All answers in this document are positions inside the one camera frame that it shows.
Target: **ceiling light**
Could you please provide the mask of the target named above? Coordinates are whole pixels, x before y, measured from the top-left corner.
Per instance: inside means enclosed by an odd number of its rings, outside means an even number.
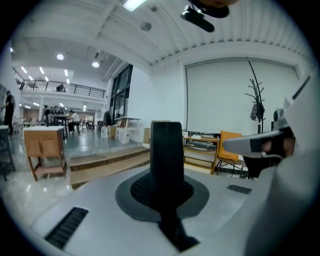
[[[57,58],[59,61],[62,61],[65,57],[64,57],[61,53],[59,53],[59,54],[56,56],[56,58]]]
[[[128,0],[124,3],[123,7],[130,12],[133,12],[146,0]]]
[[[23,66],[21,67],[21,69],[22,69],[22,71],[23,71],[25,74],[28,73]]]
[[[92,67],[99,68],[100,64],[98,62],[92,62]]]

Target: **white wall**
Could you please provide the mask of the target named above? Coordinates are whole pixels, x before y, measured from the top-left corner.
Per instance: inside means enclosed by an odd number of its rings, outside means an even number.
[[[102,81],[100,76],[81,71],[74,71],[70,83],[105,90],[106,92],[104,93],[104,97],[107,96],[106,93],[108,92],[108,83]]]
[[[14,110],[14,116],[19,117],[20,111],[19,111],[19,103],[20,103],[20,90],[17,86],[17,82],[14,76],[13,72],[13,65],[12,65],[12,58],[11,58],[11,52],[9,51],[9,48],[11,46],[11,42],[8,41],[8,43],[4,46],[3,51],[0,54],[0,84],[5,86],[7,90],[11,91],[11,94],[14,96],[15,99],[15,110]],[[5,111],[2,111],[0,115],[4,116]]]
[[[269,62],[251,61],[265,108],[263,131],[271,130],[273,113],[282,108],[285,97],[292,95],[300,83],[294,69]],[[216,61],[188,67],[188,125],[197,132],[220,130],[256,134],[258,122],[250,119],[254,94],[250,79],[254,75],[246,60]]]
[[[127,111],[129,117],[141,119],[141,136],[152,120],[180,122],[183,128],[185,93],[184,67],[179,63],[159,68],[150,75],[134,66]]]

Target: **white column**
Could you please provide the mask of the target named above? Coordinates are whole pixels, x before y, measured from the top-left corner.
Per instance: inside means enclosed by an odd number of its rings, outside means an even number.
[[[41,97],[40,98],[40,106],[39,106],[39,117],[38,117],[38,120],[40,122],[40,120],[42,119],[42,115],[43,115],[43,112],[44,112],[44,98]]]

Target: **tiled floor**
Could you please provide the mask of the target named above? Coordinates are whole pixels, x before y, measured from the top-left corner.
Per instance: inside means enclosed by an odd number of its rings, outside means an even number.
[[[134,141],[123,146],[119,141],[101,139],[99,133],[84,130],[64,140],[66,158],[113,152],[125,148],[140,146]],[[72,192],[70,187],[70,170],[66,178],[63,175],[44,175],[35,182],[26,158],[26,150],[22,135],[14,135],[10,139],[10,148],[16,172],[7,174],[7,182],[0,175],[0,196],[8,211],[31,226],[47,209]],[[220,176],[232,177],[229,173]]]

